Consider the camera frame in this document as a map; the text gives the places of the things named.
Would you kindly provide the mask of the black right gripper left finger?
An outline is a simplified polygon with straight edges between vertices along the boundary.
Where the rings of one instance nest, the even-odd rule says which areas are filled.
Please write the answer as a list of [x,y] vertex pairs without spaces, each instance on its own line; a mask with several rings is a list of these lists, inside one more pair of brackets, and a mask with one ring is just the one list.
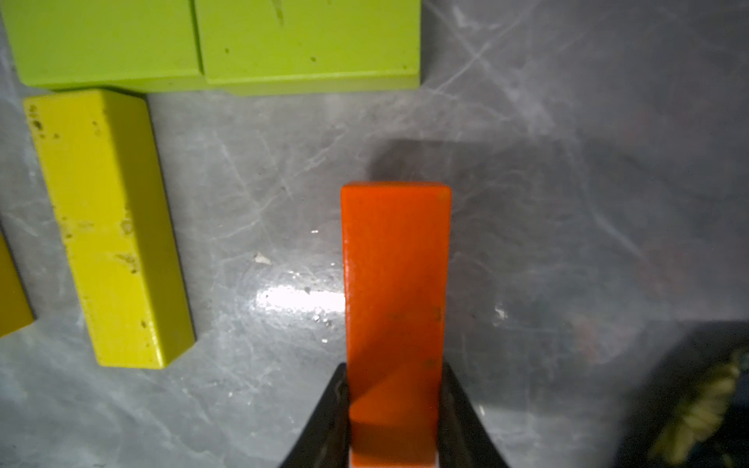
[[339,364],[281,468],[350,466],[350,391],[345,363]]

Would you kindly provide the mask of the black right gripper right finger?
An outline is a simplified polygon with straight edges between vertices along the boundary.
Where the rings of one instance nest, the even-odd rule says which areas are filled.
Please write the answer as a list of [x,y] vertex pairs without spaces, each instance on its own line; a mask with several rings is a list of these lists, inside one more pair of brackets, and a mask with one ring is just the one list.
[[450,364],[443,363],[437,435],[442,468],[508,468]]

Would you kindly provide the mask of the orange block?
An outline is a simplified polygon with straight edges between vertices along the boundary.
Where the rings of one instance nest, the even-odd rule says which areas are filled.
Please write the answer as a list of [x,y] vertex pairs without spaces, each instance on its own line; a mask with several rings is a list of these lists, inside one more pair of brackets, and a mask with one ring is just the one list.
[[351,183],[341,234],[354,467],[433,467],[452,191]]

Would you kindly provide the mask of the yellow block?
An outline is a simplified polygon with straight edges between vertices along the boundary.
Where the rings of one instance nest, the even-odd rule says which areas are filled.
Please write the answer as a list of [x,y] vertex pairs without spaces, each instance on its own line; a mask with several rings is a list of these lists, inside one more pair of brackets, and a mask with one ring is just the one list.
[[146,101],[85,90],[23,107],[98,363],[166,368],[195,332]]
[[1,235],[0,263],[0,335],[5,337],[31,325],[35,317],[4,235]]

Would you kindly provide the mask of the lime green block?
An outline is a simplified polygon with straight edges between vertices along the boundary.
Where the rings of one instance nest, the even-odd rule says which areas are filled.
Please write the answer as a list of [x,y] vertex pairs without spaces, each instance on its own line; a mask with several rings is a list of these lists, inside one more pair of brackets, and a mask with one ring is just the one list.
[[198,1],[204,76],[238,96],[421,83],[419,1]]
[[208,86],[190,1],[4,1],[1,16],[28,87],[148,94]]

